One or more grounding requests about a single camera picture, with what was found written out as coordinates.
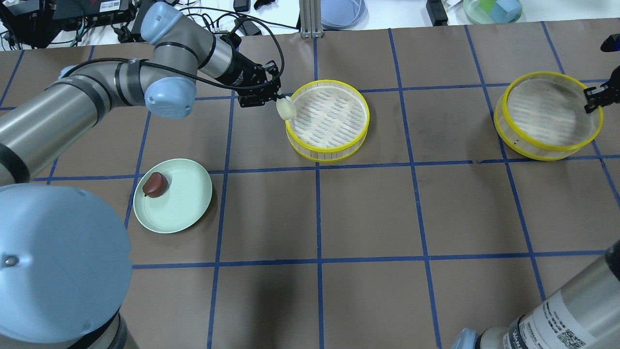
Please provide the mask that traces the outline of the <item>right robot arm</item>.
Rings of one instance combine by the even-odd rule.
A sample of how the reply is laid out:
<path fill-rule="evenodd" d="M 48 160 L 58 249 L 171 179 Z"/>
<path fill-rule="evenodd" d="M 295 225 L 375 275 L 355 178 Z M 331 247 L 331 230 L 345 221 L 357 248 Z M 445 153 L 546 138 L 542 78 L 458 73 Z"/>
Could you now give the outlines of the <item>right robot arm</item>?
<path fill-rule="evenodd" d="M 619 69 L 599 87 L 572 77 L 534 72 L 512 82 L 496 104 L 500 138 L 529 159 L 566 159 L 595 139 L 603 108 L 619 101 Z M 619 243 L 540 305 L 507 327 L 482 333 L 465 328 L 454 349 L 617 349 L 619 347 Z"/>

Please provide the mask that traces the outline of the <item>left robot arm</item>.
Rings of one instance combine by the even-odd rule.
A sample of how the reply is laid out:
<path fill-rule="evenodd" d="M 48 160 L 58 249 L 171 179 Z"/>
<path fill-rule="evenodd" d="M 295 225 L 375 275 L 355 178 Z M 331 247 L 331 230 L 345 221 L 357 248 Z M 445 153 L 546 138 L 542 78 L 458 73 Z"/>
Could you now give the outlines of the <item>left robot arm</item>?
<path fill-rule="evenodd" d="M 142 20 L 152 60 L 77 64 L 1 118 L 1 336 L 20 348 L 126 348 L 120 308 L 132 276 L 130 239 L 106 201 L 37 185 L 111 109 L 146 106 L 181 119 L 197 82 L 239 94 L 243 107 L 279 97 L 285 64 L 259 64 L 164 1 Z"/>

